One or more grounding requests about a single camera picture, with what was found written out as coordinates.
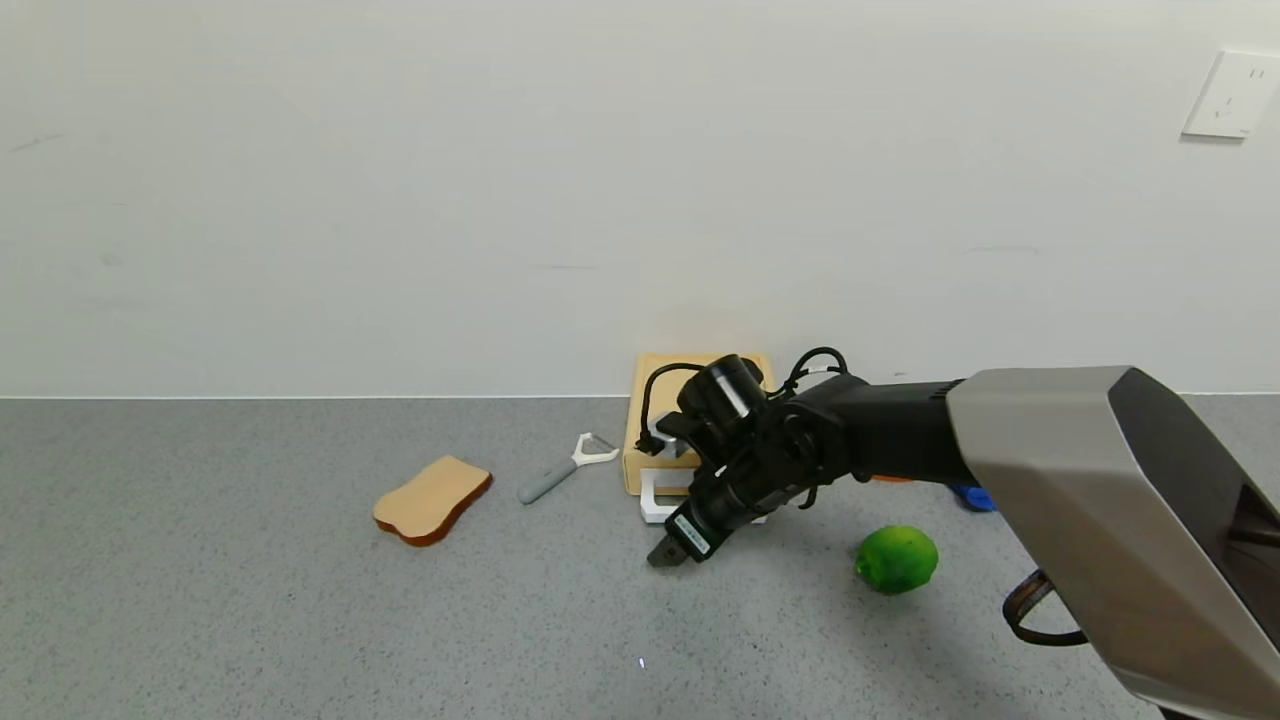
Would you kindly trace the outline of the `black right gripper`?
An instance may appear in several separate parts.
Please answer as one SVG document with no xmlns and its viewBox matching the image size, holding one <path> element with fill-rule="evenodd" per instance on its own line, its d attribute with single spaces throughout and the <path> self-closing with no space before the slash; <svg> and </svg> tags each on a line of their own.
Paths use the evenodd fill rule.
<svg viewBox="0 0 1280 720">
<path fill-rule="evenodd" d="M 758 518 L 758 488 L 750 474 L 724 469 L 696 474 L 685 501 L 666 519 L 666 534 L 646 556 L 652 568 L 703 562 L 736 532 Z"/>
</svg>

